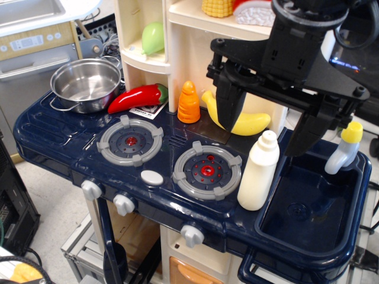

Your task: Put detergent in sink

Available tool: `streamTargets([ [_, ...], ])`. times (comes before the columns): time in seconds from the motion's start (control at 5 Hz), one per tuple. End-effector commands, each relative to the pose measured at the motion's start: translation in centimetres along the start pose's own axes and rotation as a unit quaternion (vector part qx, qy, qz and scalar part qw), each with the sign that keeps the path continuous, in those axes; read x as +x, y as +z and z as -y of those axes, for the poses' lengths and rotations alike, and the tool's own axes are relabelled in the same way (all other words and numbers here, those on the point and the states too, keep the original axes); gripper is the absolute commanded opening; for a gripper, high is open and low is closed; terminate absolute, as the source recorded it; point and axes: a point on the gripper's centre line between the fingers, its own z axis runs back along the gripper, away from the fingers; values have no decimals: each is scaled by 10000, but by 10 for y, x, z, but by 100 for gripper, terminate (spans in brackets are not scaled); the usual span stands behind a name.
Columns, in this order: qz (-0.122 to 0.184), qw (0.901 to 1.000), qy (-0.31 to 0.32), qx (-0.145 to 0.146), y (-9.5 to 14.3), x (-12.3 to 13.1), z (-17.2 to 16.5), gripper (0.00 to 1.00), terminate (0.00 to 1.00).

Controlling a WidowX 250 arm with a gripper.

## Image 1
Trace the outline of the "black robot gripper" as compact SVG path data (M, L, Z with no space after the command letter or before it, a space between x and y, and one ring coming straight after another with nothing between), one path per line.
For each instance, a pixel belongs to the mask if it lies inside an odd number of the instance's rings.
M232 131L252 93L302 113L285 150L288 157L303 155L328 130L346 127L369 92L323 57L325 35L277 18L267 40L214 39L207 77L216 86L221 126Z

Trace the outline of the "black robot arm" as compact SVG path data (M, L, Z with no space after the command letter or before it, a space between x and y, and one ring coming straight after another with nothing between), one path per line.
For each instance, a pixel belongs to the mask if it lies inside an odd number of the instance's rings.
M216 86L219 123L231 131L247 93L301 112L286 156L301 156L327 130L347 127L369 91L324 58L328 31L360 1L272 1L275 21L266 40L217 38L207 76Z

